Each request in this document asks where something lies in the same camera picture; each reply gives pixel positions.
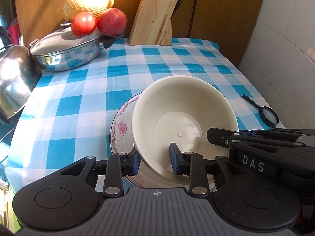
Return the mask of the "floral pink rimmed plate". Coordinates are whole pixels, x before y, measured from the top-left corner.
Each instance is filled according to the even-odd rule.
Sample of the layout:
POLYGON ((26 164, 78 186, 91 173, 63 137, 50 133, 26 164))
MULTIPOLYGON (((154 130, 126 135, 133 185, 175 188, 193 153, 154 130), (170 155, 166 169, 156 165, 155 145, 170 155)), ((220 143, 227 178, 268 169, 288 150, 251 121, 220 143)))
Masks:
MULTIPOLYGON (((110 149, 112 154, 129 153, 133 149, 131 119, 140 94, 130 98, 117 111, 110 128, 110 149)), ((136 176, 126 179, 137 188, 188 188, 187 184, 175 184, 156 175, 143 162, 136 176)))

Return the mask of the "cream bowl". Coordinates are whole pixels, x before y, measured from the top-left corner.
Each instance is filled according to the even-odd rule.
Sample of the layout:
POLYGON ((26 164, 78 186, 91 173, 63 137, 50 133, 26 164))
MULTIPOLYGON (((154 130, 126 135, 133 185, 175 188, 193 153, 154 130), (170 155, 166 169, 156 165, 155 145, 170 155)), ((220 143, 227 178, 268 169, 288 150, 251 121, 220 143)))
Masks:
POLYGON ((134 147, 144 164, 158 177, 177 185, 188 184, 188 177, 173 173, 171 143, 181 152, 195 152, 205 159, 229 155, 227 148, 209 143, 210 128, 239 129, 224 95, 204 80, 185 75, 164 77, 147 87, 131 120, 134 147))

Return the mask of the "black magnifying glass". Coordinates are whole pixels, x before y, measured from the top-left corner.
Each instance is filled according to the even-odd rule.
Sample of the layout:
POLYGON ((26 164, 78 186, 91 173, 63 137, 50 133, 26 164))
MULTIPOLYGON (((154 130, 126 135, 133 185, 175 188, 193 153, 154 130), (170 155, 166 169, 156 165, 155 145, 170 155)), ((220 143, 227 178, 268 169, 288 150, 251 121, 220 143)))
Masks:
POLYGON ((243 94, 242 98, 253 105, 259 111, 259 116, 261 120, 268 126, 275 128, 279 124, 279 117, 270 107, 260 106, 254 100, 252 100, 249 96, 243 94))

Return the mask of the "blue white checkered tablecloth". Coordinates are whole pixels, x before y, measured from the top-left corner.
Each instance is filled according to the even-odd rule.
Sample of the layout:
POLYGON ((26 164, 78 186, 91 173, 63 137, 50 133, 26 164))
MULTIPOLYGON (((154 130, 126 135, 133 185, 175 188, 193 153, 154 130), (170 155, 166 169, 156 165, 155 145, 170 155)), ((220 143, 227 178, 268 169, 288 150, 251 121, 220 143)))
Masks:
POLYGON ((109 133, 124 103, 170 75, 200 78, 231 104, 240 129, 265 128, 242 96, 270 105, 271 85, 258 87, 205 40, 174 38, 171 46, 130 46, 122 39, 79 68, 44 71, 31 93, 11 142, 5 174, 14 191, 85 156, 110 155, 109 133))

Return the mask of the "steel pot with lid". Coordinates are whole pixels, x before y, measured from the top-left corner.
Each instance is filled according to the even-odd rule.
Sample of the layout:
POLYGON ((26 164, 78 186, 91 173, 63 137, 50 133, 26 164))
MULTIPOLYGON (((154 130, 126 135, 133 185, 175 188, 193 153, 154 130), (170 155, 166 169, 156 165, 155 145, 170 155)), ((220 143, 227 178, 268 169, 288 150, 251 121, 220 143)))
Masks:
POLYGON ((97 29, 90 35, 79 37, 73 34, 69 22, 60 26, 57 31, 29 43, 37 65, 52 72, 68 71, 87 64, 124 37, 123 33, 114 37, 104 36, 97 29))

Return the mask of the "wooden knife block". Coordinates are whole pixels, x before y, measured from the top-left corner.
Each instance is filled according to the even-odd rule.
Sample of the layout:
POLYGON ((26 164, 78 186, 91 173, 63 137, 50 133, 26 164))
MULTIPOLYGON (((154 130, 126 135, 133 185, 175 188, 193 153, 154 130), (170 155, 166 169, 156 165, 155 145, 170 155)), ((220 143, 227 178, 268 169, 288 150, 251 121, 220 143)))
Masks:
POLYGON ((140 0, 129 36, 130 45, 172 44, 171 16, 178 0, 140 0))

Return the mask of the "black scissors in block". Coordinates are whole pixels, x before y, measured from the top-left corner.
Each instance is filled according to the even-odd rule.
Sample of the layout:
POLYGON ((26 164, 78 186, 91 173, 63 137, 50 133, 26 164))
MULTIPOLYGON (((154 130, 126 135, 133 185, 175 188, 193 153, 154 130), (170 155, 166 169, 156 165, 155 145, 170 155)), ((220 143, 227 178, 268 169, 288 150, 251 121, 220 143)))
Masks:
POLYGON ((172 13, 171 17, 173 17, 173 15, 175 14, 175 12, 179 9, 180 5, 182 4, 182 1, 183 1, 183 0, 177 0, 177 3, 176 3, 176 5, 175 5, 175 8, 174 8, 174 10, 173 10, 173 13, 172 13))

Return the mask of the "red apple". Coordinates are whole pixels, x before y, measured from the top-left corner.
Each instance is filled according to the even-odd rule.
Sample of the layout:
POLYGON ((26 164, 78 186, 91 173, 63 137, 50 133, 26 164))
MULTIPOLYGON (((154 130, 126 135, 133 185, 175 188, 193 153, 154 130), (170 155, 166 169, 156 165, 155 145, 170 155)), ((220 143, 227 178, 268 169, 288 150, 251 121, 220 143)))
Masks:
POLYGON ((115 37, 122 34, 127 25, 127 16, 117 8, 106 9, 97 18, 97 29, 104 35, 115 37))

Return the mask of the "red tomato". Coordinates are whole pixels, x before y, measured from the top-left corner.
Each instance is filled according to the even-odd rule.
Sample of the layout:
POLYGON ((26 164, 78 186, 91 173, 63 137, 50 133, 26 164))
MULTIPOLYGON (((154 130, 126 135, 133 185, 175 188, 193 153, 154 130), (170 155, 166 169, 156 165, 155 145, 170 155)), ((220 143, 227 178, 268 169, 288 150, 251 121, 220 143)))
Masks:
POLYGON ((72 19, 70 27, 75 36, 86 36, 96 29, 97 18, 91 12, 80 12, 72 19))

